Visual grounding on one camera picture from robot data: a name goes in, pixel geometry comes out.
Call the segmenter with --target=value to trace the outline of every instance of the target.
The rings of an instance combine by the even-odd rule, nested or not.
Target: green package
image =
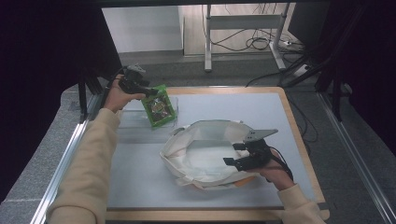
[[[169,101],[165,85],[157,86],[153,89],[158,90],[158,93],[143,99],[142,104],[148,114],[151,127],[161,127],[166,122],[175,119],[176,113]]]

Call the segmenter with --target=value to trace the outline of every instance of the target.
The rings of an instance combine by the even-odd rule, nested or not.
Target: canvas tote bag
[[[180,186],[199,189],[231,189],[258,174],[238,172],[223,158],[240,159],[246,150],[234,150],[252,130],[246,124],[230,120],[201,120],[175,130],[160,155],[169,171],[178,177]]]

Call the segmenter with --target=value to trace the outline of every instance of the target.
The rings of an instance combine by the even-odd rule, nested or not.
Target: person's left hand
[[[107,108],[114,113],[123,109],[132,100],[141,100],[146,97],[144,93],[125,93],[119,86],[119,81],[122,77],[123,75],[117,75],[116,79],[114,79],[106,98],[105,105],[103,106],[103,108]]]

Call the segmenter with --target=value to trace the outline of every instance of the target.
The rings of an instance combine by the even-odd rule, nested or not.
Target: beige sleeve
[[[278,195],[285,207],[282,214],[285,224],[325,223],[320,216],[318,205],[304,196],[299,185],[281,190]]]
[[[111,158],[117,144],[117,115],[101,109],[88,124],[47,211],[48,223],[105,223]]]

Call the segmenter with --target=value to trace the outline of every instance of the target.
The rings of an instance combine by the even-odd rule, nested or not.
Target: person's right hand
[[[103,106],[103,108],[107,108],[114,113],[117,113],[117,111],[123,109],[132,100],[141,100],[146,97],[146,95],[143,93],[125,93],[119,86],[119,81],[122,76],[123,75],[117,75],[116,79],[114,79],[106,98],[105,105]]]
[[[279,154],[275,150],[271,149],[271,152],[279,158]],[[270,160],[261,168],[247,170],[247,172],[259,173],[268,181],[273,182],[278,190],[288,189],[295,185],[282,166],[274,160]]]

